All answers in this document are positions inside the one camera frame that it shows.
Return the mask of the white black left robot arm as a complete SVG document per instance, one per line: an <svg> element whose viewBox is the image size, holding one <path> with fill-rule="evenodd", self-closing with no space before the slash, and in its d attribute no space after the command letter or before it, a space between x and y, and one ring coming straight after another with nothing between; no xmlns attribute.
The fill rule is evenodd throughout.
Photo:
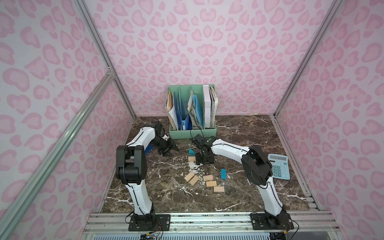
<svg viewBox="0 0 384 240"><path fill-rule="evenodd" d="M153 203L149 198L146 177L148 164L146 149L158 149L162 157L173 157L172 151L179 151L175 141L166 135L158 119L140 128L138 134L127 144L116 150L116 178L129 190L134 203L134 216L149 219L154 214Z"/></svg>

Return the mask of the teal triangular wooden block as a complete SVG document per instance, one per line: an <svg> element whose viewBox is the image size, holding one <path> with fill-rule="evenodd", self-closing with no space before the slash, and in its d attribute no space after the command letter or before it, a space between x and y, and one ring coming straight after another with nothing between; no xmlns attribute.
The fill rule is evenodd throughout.
<svg viewBox="0 0 384 240"><path fill-rule="evenodd" d="M195 153L195 151L193 149L189 148L189 155L190 156L195 156L196 153Z"/></svg>

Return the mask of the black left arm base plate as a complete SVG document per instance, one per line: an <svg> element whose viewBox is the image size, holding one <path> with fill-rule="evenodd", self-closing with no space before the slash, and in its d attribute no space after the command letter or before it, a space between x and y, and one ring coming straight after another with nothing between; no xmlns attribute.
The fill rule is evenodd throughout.
<svg viewBox="0 0 384 240"><path fill-rule="evenodd" d="M151 232L156 230L169 231L171 215L168 214L133 214L129 221L129 232Z"/></svg>

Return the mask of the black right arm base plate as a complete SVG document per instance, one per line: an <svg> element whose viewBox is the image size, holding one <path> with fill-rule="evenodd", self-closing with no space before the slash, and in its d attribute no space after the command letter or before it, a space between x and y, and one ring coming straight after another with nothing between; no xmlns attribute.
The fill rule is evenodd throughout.
<svg viewBox="0 0 384 240"><path fill-rule="evenodd" d="M253 230L281 230L288 232L295 228L291 216L284 211L277 216L267 212L262 214L252 212L250 218Z"/></svg>

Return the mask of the natural wooden rectangular block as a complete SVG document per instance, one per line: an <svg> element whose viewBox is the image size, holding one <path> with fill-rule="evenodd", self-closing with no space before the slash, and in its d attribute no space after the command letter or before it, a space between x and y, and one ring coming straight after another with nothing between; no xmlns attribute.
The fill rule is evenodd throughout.
<svg viewBox="0 0 384 240"><path fill-rule="evenodd" d="M195 163L195 164L196 164L196 163L197 163L196 157L195 157L195 156L189 156L189 157L188 157L188 162L189 162L189 163Z"/></svg>

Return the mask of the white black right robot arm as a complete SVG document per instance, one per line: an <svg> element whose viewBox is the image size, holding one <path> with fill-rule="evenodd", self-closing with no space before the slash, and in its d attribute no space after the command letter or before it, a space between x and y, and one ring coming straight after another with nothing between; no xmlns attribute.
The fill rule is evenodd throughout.
<svg viewBox="0 0 384 240"><path fill-rule="evenodd" d="M265 206L267 222L272 227L291 221L284 204L280 201L273 180L272 164L259 146L238 146L211 137L196 135L193 142L199 149L196 153L198 164L213 163L215 155L223 156L242 164L250 183L257 186Z"/></svg>

